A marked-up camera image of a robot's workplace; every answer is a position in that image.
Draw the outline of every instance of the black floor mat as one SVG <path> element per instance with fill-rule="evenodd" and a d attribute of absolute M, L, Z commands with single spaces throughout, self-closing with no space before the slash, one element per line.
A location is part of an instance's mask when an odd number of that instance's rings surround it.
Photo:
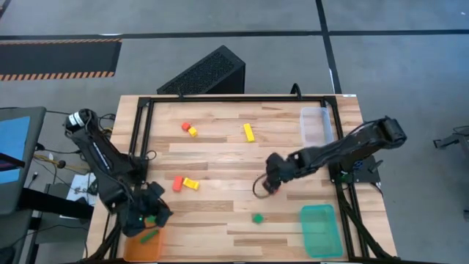
<path fill-rule="evenodd" d="M 112 77 L 121 39 L 0 42 L 0 81 Z"/>

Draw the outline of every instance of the black box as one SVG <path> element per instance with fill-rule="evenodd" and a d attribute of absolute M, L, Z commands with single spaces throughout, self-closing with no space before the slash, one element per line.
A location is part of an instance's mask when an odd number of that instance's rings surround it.
<path fill-rule="evenodd" d="M 243 94 L 246 64 L 225 45 L 156 90 L 159 95 Z"/>

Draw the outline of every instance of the green plastic container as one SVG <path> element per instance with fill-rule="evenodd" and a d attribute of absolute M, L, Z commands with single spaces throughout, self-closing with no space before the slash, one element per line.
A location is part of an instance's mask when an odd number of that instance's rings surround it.
<path fill-rule="evenodd" d="M 336 214 L 332 205 L 307 205 L 300 212 L 309 257 L 341 257 L 343 254 Z"/>

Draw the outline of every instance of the orange and black striped tape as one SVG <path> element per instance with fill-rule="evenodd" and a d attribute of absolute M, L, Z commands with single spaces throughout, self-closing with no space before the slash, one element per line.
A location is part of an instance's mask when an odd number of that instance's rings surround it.
<path fill-rule="evenodd" d="M 7 74 L 0 75 L 0 81 L 33 81 L 58 80 L 70 78 L 106 78 L 114 76 L 115 72 L 84 72 L 84 73 L 41 73 L 41 74 Z"/>
<path fill-rule="evenodd" d="M 0 41 L 0 45 L 20 45 L 20 44 L 66 44 L 66 43 L 110 43 L 122 42 L 122 39 L 102 39 L 102 40 L 20 40 L 20 41 Z"/>

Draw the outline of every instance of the orange container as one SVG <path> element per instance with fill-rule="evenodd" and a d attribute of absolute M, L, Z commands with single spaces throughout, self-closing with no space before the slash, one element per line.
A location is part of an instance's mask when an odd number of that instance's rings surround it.
<path fill-rule="evenodd" d="M 161 255 L 161 245 L 163 244 L 164 230 L 159 229 L 158 234 L 150 238 L 147 242 L 140 240 L 157 227 L 142 231 L 133 238 L 125 241 L 124 260 L 131 263 L 156 262 Z"/>

